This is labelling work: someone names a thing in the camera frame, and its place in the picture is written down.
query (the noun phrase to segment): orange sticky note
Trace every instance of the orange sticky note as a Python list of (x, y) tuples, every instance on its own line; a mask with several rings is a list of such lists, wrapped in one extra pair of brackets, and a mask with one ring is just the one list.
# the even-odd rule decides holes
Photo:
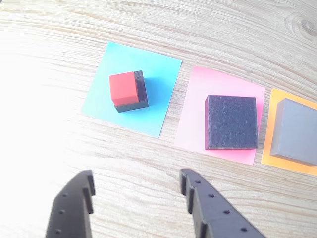
[(311, 107), (317, 110), (317, 103), (313, 103), (309, 100), (300, 98), (290, 93), (273, 89), (271, 93), (271, 99), (270, 99), (270, 105), (269, 105), (269, 111), (268, 111), (267, 129), (266, 129), (266, 137), (265, 137), (265, 143), (264, 143), (264, 149), (263, 149), (262, 164), (271, 165), (271, 166), (275, 166), (275, 167), (286, 169), (286, 170), (303, 172), (310, 175), (317, 175), (317, 166), (308, 166), (308, 165), (296, 163), (293, 161), (281, 159), (281, 158), (270, 155), (274, 126), (275, 126), (277, 103), (279, 103), (285, 98), (288, 98), (290, 100), (293, 100), (295, 102), (301, 103), (303, 105), (306, 105), (308, 107)]

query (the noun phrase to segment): pink paper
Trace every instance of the pink paper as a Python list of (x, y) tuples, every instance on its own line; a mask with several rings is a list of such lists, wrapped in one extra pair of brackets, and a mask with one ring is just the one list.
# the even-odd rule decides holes
[(175, 146), (226, 160), (253, 165), (253, 150), (205, 150), (205, 100), (207, 95), (255, 97), (260, 131), (265, 88), (211, 69), (194, 67), (186, 93)]

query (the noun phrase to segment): wooden table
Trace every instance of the wooden table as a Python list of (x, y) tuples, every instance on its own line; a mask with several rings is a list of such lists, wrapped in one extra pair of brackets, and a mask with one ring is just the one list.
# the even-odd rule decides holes
[[(261, 164), (269, 96), (317, 101), (315, 0), (3, 0), (0, 236), (43, 238), (53, 198), (93, 169), (94, 238), (193, 238), (180, 168), (268, 238), (315, 238), (317, 177)], [(107, 43), (183, 60), (159, 139), (80, 113)], [(254, 166), (173, 146), (193, 66), (266, 87)]]

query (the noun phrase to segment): cube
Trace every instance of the cube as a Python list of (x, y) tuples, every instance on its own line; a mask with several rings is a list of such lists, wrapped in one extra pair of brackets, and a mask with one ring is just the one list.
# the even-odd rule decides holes
[(317, 110), (284, 99), (277, 104), (271, 156), (317, 165)]
[(111, 100), (115, 106), (138, 103), (138, 89), (134, 72), (109, 76)]
[(142, 71), (112, 75), (109, 81), (111, 99), (119, 113), (149, 106)]
[(257, 147), (256, 99), (208, 95), (205, 101), (205, 149)]

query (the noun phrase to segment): gray block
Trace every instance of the gray block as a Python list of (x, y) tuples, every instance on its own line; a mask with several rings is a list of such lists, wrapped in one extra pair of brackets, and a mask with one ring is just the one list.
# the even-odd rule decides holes
[(270, 154), (317, 165), (317, 110), (290, 99), (279, 102)]

